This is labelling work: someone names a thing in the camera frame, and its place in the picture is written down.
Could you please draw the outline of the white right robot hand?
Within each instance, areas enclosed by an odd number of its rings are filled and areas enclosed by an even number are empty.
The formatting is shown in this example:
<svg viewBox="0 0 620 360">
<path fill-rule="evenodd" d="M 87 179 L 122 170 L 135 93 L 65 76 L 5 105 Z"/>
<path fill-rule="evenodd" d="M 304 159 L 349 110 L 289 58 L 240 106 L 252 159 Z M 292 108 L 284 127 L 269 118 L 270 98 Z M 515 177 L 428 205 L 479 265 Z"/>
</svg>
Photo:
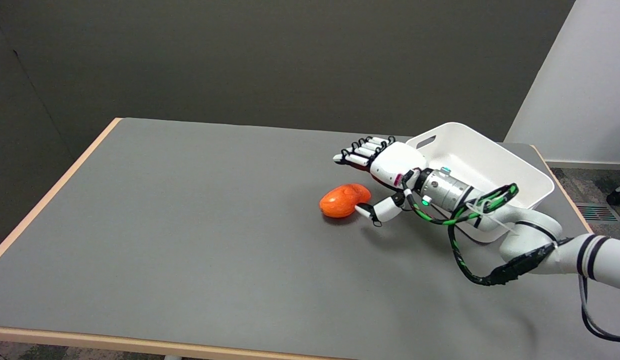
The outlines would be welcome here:
<svg viewBox="0 0 620 360">
<path fill-rule="evenodd" d="M 428 167 L 427 158 L 417 148 L 395 137 L 361 137 L 332 158 L 335 164 L 369 173 L 377 183 L 394 191 L 374 205 L 358 203 L 358 214 L 381 226 L 413 205 L 413 192 L 421 173 Z"/>
</svg>

